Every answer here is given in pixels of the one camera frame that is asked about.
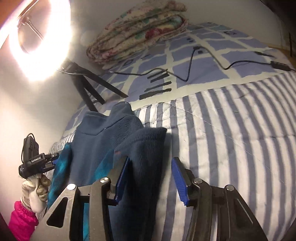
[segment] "black cable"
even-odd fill
[[[222,64],[219,62],[219,60],[211,53],[211,51],[209,51],[206,47],[203,46],[198,46],[200,48],[205,49],[206,51],[209,52],[209,54],[214,58],[214,60],[216,60],[216,62],[219,64],[219,66],[224,69],[224,70],[228,70],[230,69],[233,65],[237,64],[237,63],[255,63],[255,64],[263,64],[263,65],[271,65],[270,63],[263,63],[263,62],[258,62],[258,61],[253,61],[253,60],[239,60],[239,61],[235,61],[233,62],[231,65],[229,65],[227,68],[224,68],[222,66]]]
[[[23,155],[23,153],[24,153],[25,143],[26,143],[26,141],[27,141],[27,139],[28,139],[28,137],[29,137],[30,135],[31,135],[31,136],[34,138],[34,140],[35,140],[35,136],[33,135],[33,133],[29,133],[29,134],[26,136],[26,138],[25,138],[25,140],[24,140],[24,144],[23,144],[23,146],[22,146],[22,154],[21,154],[21,157],[20,157],[21,160],[22,160],[22,155]]]
[[[135,75],[135,76],[143,76],[143,75],[148,75],[150,74],[151,72],[155,71],[155,70],[162,70],[164,72],[167,72],[168,74],[172,75],[172,76],[175,76],[176,78],[182,80],[182,81],[185,81],[187,82],[188,79],[189,79],[189,75],[190,75],[190,69],[191,69],[191,64],[192,64],[192,58],[193,58],[193,55],[194,55],[194,52],[200,48],[203,48],[205,49],[206,51],[209,52],[209,54],[216,60],[216,62],[218,63],[218,65],[224,69],[224,70],[228,70],[230,69],[234,64],[237,64],[237,63],[256,63],[256,64],[263,64],[263,65],[271,65],[270,63],[263,63],[263,62],[257,62],[257,61],[252,61],[252,60],[239,60],[239,61],[235,61],[233,62],[231,65],[229,65],[227,68],[224,68],[222,66],[222,64],[219,62],[219,60],[211,53],[211,51],[209,51],[206,47],[203,47],[203,46],[197,46],[197,47],[194,47],[193,48],[193,51],[192,51],[192,54],[191,54],[191,57],[190,57],[190,61],[189,61],[189,66],[188,66],[188,72],[187,72],[187,78],[184,80],[183,78],[181,78],[180,76],[174,74],[174,73],[171,73],[169,72],[167,69],[162,69],[162,68],[155,68],[155,69],[152,69],[150,71],[148,71],[147,73],[144,73],[144,74],[134,74],[134,73],[122,73],[122,72],[116,72],[116,71],[109,71],[109,73],[113,73],[113,74],[121,74],[121,75]]]
[[[121,72],[115,72],[115,71],[109,71],[109,73],[113,73],[113,74],[121,74],[121,75],[135,75],[135,76],[143,76],[143,75],[148,75],[150,74],[151,72],[155,71],[155,70],[162,70],[172,76],[175,76],[176,78],[182,80],[182,81],[185,81],[187,82],[188,79],[189,79],[189,75],[190,75],[190,69],[191,69],[191,63],[192,63],[192,58],[193,58],[193,55],[194,55],[194,52],[196,51],[196,49],[193,49],[192,53],[191,53],[191,57],[190,57],[190,61],[189,61],[189,66],[188,66],[188,72],[187,72],[187,78],[184,80],[183,78],[181,78],[180,76],[168,71],[167,69],[162,69],[162,68],[155,68],[155,69],[152,69],[150,71],[148,71],[147,73],[144,73],[144,74],[133,74],[133,73],[121,73]]]

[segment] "tripod leg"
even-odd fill
[[[87,81],[87,79],[83,77],[83,86],[84,88],[90,93],[92,94],[93,97],[95,97],[101,104],[105,104],[105,100],[102,98],[102,96],[100,96],[100,94],[94,89],[94,87],[92,87],[92,85],[90,84],[90,82]]]
[[[115,94],[119,95],[120,97],[122,97],[122,98],[128,97],[127,94],[124,94],[119,89],[117,89],[113,85],[109,84],[107,81],[103,80],[101,77],[97,76],[96,74],[94,74],[93,72],[89,71],[88,69],[84,69],[84,72],[85,72],[85,76],[87,76],[88,78],[90,78],[93,81],[97,82],[98,84],[104,86],[105,88],[111,90],[112,92],[114,92]]]
[[[70,76],[73,81],[73,84],[75,85],[77,91],[79,92],[80,96],[84,100],[84,102],[85,102],[86,106],[89,108],[89,110],[98,112],[98,110],[94,106],[93,102],[91,101],[91,98],[88,96],[86,90],[84,89],[84,86],[83,86],[84,76],[83,75],[70,75]]]

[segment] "blue gripper pad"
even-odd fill
[[[115,197],[114,200],[117,202],[117,204],[121,201],[122,196],[123,196],[123,191],[124,191],[124,187],[126,185],[126,181],[127,181],[127,167],[128,167],[128,163],[130,162],[130,159],[127,157],[126,161],[124,163],[124,166],[122,168],[120,177],[116,183],[116,193],[115,193]]]
[[[189,197],[187,192],[188,189],[180,169],[180,164],[180,160],[176,160],[175,158],[172,159],[172,174],[177,186],[180,200],[184,203],[185,206],[187,206],[189,204]]]

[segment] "wooden floor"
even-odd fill
[[[294,68],[296,68],[296,57],[295,56],[291,57],[290,51],[288,51],[288,50],[285,50],[285,49],[278,49],[278,50],[280,50],[290,60],[290,62],[294,66]]]

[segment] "metal bolt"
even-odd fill
[[[109,178],[107,178],[107,177],[102,177],[101,179],[100,179],[100,182],[101,183],[106,183],[106,182],[108,182],[109,181]]]
[[[202,184],[202,180],[201,180],[200,178],[195,178],[195,179],[193,180],[193,183],[194,183],[194,184]]]
[[[234,190],[234,186],[233,186],[233,185],[227,185],[227,186],[226,186],[226,189],[227,189],[228,191],[233,191],[233,190]]]
[[[71,183],[71,184],[69,184],[69,185],[67,186],[67,189],[68,189],[68,190],[74,190],[75,187],[76,187],[76,185],[75,185],[74,183]]]

